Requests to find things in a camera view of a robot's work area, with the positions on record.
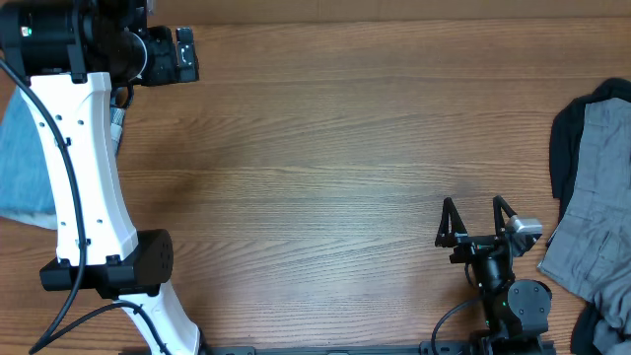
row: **wood grain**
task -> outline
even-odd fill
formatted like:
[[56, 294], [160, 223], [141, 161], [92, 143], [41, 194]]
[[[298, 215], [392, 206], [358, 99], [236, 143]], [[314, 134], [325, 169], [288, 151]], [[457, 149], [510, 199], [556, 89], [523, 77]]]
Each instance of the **wood grain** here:
[[[194, 30], [200, 81], [137, 90], [118, 165], [132, 220], [171, 232], [181, 302], [220, 346], [428, 339], [474, 294], [433, 246], [443, 198], [485, 234], [503, 194], [547, 238], [552, 118], [631, 77], [626, 19]], [[0, 353], [24, 353], [66, 297], [37, 277], [55, 234], [2, 220], [0, 237]], [[583, 302], [536, 271], [543, 254], [515, 269], [552, 288], [545, 338], [567, 354]], [[83, 292], [69, 319], [105, 303]], [[481, 317], [457, 315], [439, 337], [466, 338]], [[114, 312], [48, 353], [142, 345]]]

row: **blue cloth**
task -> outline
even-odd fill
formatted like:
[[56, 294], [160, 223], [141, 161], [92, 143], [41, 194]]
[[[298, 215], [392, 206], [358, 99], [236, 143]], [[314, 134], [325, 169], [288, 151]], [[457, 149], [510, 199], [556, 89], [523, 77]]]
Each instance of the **blue cloth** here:
[[[125, 110], [111, 108], [114, 151]], [[27, 103], [16, 90], [0, 125], [0, 216], [48, 229], [57, 228], [46, 160]]]

